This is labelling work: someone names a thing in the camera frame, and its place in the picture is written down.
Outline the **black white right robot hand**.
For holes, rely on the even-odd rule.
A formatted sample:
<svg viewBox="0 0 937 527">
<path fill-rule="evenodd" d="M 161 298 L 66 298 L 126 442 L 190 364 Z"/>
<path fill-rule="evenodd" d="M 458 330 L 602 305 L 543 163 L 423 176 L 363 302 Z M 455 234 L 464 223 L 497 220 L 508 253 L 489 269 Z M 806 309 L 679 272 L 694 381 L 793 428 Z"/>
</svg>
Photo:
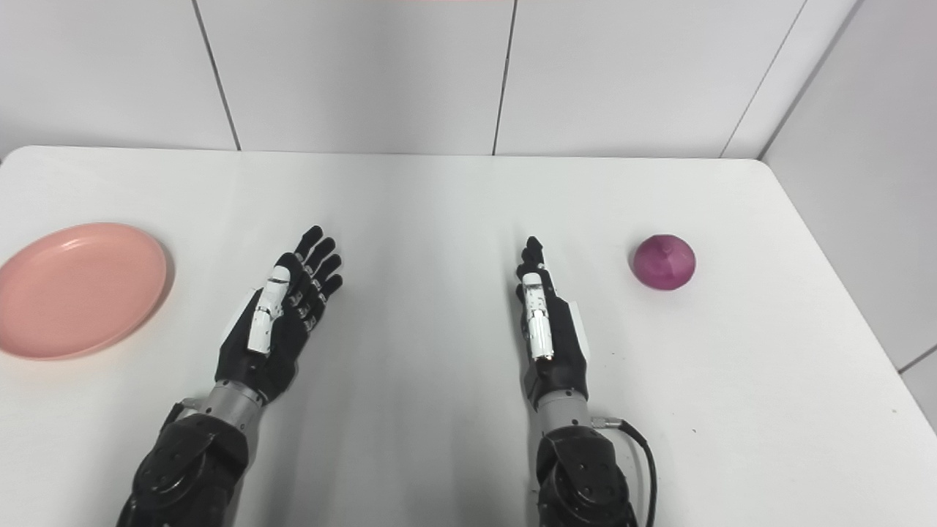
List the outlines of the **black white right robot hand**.
<svg viewBox="0 0 937 527">
<path fill-rule="evenodd" d="M 522 306 L 520 330 L 529 354 L 523 379 L 526 399 L 533 409 L 538 410 L 541 399 L 553 392 L 570 391 L 588 398 L 588 362 L 583 355 L 571 304 L 556 293 L 543 256 L 543 246 L 537 237 L 530 236 L 526 240 L 520 258 L 520 264 L 515 271 L 519 279 L 515 294 Z M 535 274 L 541 280 L 542 302 L 537 306 L 545 311 L 542 323 L 535 321 L 536 310 L 529 308 L 526 301 L 524 277 L 528 274 Z M 548 328 L 551 350 L 548 356 L 536 353 L 531 347 L 530 338 L 535 337 L 538 330 L 530 329 L 530 324 Z"/>
</svg>

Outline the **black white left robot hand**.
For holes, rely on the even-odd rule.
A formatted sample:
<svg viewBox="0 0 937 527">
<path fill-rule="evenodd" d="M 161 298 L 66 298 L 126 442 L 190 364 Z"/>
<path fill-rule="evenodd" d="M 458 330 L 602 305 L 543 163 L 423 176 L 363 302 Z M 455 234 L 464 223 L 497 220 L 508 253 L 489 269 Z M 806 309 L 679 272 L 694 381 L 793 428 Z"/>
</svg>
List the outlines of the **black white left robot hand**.
<svg viewBox="0 0 937 527">
<path fill-rule="evenodd" d="M 337 242 L 321 226 L 305 231 L 238 314 L 220 346 L 215 381 L 241 384 L 264 403 L 280 397 L 296 377 L 309 334 L 343 284 L 341 264 Z"/>
</svg>

